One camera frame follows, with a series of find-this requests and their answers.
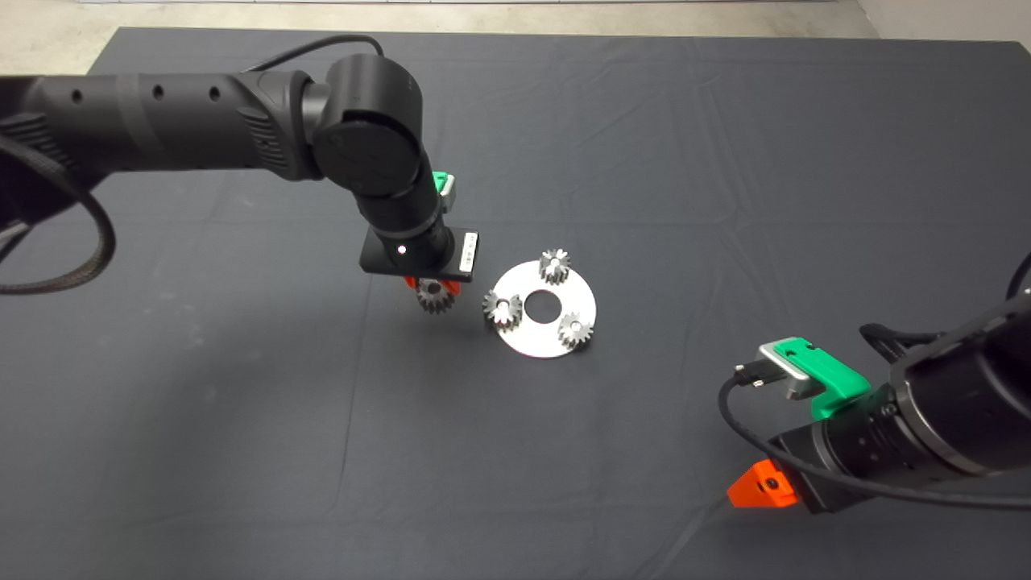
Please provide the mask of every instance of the spur gear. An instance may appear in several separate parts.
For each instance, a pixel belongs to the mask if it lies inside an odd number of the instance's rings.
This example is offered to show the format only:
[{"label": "spur gear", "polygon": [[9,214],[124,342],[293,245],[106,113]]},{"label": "spur gear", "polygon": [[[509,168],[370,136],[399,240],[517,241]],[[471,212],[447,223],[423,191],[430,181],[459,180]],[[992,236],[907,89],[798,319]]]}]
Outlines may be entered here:
[{"label": "spur gear", "polygon": [[569,276],[569,251],[558,247],[541,251],[539,261],[540,277],[548,283],[562,283]]},{"label": "spur gear", "polygon": [[421,277],[415,281],[415,300],[430,314],[439,314],[455,304],[452,295],[438,279]]},{"label": "spur gear", "polygon": [[559,322],[559,340],[570,349],[583,347],[594,335],[594,327],[580,319],[576,313],[562,317]]},{"label": "spur gear", "polygon": [[484,298],[484,315],[498,331],[509,331],[523,320],[523,300],[518,295],[502,299],[491,289]]}]

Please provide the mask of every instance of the label sticker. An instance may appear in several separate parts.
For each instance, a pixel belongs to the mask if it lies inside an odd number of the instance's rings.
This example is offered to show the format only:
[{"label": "label sticker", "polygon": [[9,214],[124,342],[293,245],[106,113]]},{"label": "label sticker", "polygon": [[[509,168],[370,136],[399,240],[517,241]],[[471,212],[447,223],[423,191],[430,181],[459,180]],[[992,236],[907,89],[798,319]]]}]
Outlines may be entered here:
[{"label": "label sticker", "polygon": [[462,243],[462,261],[458,264],[458,269],[464,272],[472,271],[472,262],[476,259],[476,241],[479,234],[470,231],[465,234],[465,241]]}]

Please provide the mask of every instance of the white circular plate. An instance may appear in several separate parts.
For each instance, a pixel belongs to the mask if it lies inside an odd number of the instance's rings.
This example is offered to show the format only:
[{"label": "white circular plate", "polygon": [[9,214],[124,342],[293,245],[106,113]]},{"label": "white circular plate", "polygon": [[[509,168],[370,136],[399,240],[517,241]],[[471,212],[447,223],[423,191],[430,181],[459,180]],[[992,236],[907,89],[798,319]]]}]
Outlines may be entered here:
[{"label": "white circular plate", "polygon": [[[548,283],[540,277],[538,262],[524,262],[502,275],[494,284],[494,293],[501,298],[519,296],[523,300],[523,320],[509,331],[498,331],[498,336],[516,351],[534,359],[555,359],[569,354],[573,349],[559,340],[559,322],[568,314],[576,313],[580,321],[594,327],[598,308],[587,280],[574,270],[562,283]],[[551,293],[559,299],[562,313],[546,325],[527,316],[526,303],[534,293]]]}]

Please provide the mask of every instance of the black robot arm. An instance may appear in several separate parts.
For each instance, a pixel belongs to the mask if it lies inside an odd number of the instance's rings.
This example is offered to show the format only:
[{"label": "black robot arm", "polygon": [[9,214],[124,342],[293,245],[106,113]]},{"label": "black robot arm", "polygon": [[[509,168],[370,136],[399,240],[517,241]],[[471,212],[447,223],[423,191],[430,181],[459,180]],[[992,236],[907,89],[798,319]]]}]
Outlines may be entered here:
[{"label": "black robot arm", "polygon": [[354,194],[370,226],[365,270],[468,281],[462,245],[476,236],[444,226],[422,120],[415,79],[378,55],[341,59],[325,82],[300,71],[0,77],[0,243],[80,201],[57,177],[88,193],[120,171],[264,168]]}]

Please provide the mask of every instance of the center hole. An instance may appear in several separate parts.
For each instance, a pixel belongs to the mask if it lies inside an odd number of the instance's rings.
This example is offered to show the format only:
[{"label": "center hole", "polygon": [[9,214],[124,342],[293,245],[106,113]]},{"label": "center hole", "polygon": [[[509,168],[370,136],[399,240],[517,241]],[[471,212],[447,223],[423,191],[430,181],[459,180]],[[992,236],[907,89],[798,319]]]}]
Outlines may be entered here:
[{"label": "center hole", "polygon": [[547,289],[537,289],[526,298],[526,315],[534,322],[547,325],[562,314],[562,303]]}]

